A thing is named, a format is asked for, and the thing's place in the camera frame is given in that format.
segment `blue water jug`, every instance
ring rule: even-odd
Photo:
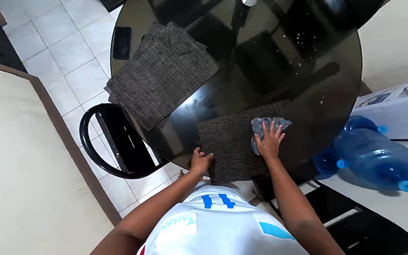
[[[367,128],[341,132],[334,147],[358,177],[381,189],[408,192],[408,148]]]
[[[317,180],[328,179],[339,170],[337,162],[340,160],[333,145],[327,147],[323,153],[313,157],[314,165],[317,169]]]
[[[372,120],[365,118],[360,115],[349,116],[346,124],[344,125],[343,131],[349,131],[356,128],[367,128],[379,133],[385,134],[388,129],[384,125],[377,126]]]

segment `white jersey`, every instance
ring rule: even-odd
[[[203,186],[158,222],[138,254],[307,255],[286,228],[228,187]]]

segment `black glass tabletop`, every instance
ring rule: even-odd
[[[241,0],[128,0],[116,26],[131,28],[131,55],[153,21],[173,21],[221,67],[163,128],[148,132],[132,119],[135,128],[156,152],[188,168],[201,146],[198,123],[288,99],[300,156],[286,168],[308,162],[331,144],[352,110],[362,71],[357,28],[381,2],[258,0],[248,7]],[[126,61],[112,51],[115,75]]]

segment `blue number 11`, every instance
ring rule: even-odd
[[[229,209],[233,209],[235,206],[235,203],[232,202],[226,194],[218,194],[218,196],[221,198],[223,201],[223,204],[225,204]],[[212,198],[210,198],[209,195],[203,195],[201,196],[203,199],[204,203],[204,208],[205,209],[210,209],[214,203],[212,203]]]

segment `hand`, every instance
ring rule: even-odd
[[[275,132],[275,121],[270,124],[270,130],[265,126],[265,122],[262,122],[262,130],[264,131],[264,140],[257,133],[254,134],[254,140],[256,140],[256,145],[258,146],[259,154],[264,158],[264,160],[270,160],[278,158],[278,150],[280,147],[281,140],[283,140],[286,134],[281,134],[282,125],[278,127]]]
[[[213,153],[208,154],[204,157],[204,153],[200,153],[200,148],[196,148],[193,151],[193,158],[191,159],[191,168],[190,172],[195,171],[203,175],[210,164],[210,161],[213,158]]]

